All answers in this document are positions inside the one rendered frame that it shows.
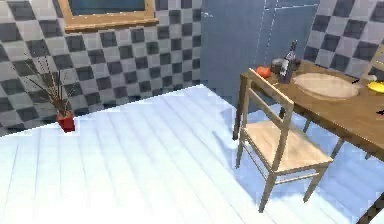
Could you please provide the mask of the grey-blue room door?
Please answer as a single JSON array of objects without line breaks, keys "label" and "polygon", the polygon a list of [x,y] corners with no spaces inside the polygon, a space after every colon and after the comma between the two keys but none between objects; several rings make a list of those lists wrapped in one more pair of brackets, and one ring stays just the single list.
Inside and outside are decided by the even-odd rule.
[{"label": "grey-blue room door", "polygon": [[282,58],[296,40],[302,58],[320,0],[203,0],[201,82],[238,101],[240,74]]}]

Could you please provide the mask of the dark grey bowl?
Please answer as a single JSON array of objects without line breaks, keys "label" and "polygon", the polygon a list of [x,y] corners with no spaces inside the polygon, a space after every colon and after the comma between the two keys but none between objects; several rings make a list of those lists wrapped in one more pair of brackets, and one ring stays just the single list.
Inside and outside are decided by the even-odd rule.
[{"label": "dark grey bowl", "polygon": [[[281,70],[281,67],[282,67],[283,61],[284,61],[283,58],[275,58],[275,59],[273,59],[272,62],[271,62],[271,72],[275,73],[275,74],[279,74],[280,70]],[[294,60],[294,65],[293,65],[293,70],[296,71],[299,68],[300,64],[301,64],[301,60],[300,59],[295,59]]]}]

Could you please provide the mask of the beige round plate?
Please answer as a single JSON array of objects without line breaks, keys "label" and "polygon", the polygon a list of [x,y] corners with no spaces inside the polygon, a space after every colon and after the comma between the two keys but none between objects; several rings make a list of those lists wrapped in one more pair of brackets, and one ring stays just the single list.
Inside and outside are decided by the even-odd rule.
[{"label": "beige round plate", "polygon": [[359,88],[351,82],[323,73],[301,74],[293,81],[304,93],[321,100],[340,101],[359,94]]}]

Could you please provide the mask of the wooden framed window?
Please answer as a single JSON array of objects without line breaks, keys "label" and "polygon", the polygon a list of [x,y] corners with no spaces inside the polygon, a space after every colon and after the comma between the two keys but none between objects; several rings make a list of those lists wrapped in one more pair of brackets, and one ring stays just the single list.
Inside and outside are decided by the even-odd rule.
[{"label": "wooden framed window", "polygon": [[152,26],[159,23],[154,0],[145,0],[143,11],[74,15],[69,0],[57,0],[64,19],[66,33],[97,32],[99,30]]}]

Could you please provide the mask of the red tomato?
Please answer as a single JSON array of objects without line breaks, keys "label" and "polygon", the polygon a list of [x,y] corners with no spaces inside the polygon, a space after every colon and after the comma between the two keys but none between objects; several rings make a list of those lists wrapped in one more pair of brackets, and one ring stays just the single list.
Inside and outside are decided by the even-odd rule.
[{"label": "red tomato", "polygon": [[256,72],[263,78],[268,78],[271,75],[271,69],[265,66],[257,67]]}]

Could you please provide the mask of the yellow round fruit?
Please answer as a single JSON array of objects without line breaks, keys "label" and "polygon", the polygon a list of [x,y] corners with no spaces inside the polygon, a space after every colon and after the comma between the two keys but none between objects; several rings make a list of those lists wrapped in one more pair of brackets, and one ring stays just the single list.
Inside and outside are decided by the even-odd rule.
[{"label": "yellow round fruit", "polygon": [[367,88],[374,92],[384,94],[384,82],[372,81],[367,85]]}]

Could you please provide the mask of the dark glass bottle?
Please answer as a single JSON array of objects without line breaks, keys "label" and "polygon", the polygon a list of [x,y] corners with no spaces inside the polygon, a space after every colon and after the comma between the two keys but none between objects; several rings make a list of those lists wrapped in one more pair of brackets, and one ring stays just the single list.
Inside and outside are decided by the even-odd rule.
[{"label": "dark glass bottle", "polygon": [[297,41],[294,40],[291,43],[289,53],[284,57],[284,60],[282,62],[282,66],[280,69],[280,75],[279,75],[280,83],[287,84],[290,82],[290,79],[292,77],[293,70],[295,67],[296,46],[297,46]]}]

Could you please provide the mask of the brown wooden dining table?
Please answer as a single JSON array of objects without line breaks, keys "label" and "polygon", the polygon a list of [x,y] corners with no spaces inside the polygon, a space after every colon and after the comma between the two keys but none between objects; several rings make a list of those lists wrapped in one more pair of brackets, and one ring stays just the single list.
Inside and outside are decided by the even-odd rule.
[{"label": "brown wooden dining table", "polygon": [[305,73],[324,73],[347,81],[359,94],[345,100],[329,101],[315,98],[296,84],[277,84],[276,87],[294,102],[293,110],[313,123],[340,137],[336,149],[347,141],[384,165],[384,94],[374,93],[366,82],[354,80],[341,73],[302,61],[295,77]]}]

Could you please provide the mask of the light wooden chair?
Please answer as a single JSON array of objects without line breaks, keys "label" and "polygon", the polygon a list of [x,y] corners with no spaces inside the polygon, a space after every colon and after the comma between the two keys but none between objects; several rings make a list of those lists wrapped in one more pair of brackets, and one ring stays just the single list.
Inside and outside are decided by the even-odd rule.
[{"label": "light wooden chair", "polygon": [[236,161],[247,153],[265,180],[259,210],[274,186],[309,178],[308,201],[333,159],[291,124],[294,102],[255,70],[247,72]]},{"label": "light wooden chair", "polygon": [[367,64],[361,79],[366,81],[383,81],[383,78],[379,78],[377,75],[371,75],[369,72],[372,68],[384,71],[384,62],[380,61],[381,56],[384,54],[384,44],[380,44],[376,53],[372,57],[371,61]]}]

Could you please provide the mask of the twig plant in red pot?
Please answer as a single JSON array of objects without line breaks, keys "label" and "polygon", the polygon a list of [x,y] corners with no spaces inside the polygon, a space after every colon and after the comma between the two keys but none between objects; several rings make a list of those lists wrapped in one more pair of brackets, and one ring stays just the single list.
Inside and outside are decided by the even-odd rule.
[{"label": "twig plant in red pot", "polygon": [[13,69],[20,75],[21,82],[29,87],[27,94],[32,97],[32,102],[48,103],[62,131],[73,132],[75,121],[69,98],[75,92],[75,85],[66,90],[66,74],[54,69],[47,56],[13,62]]}]

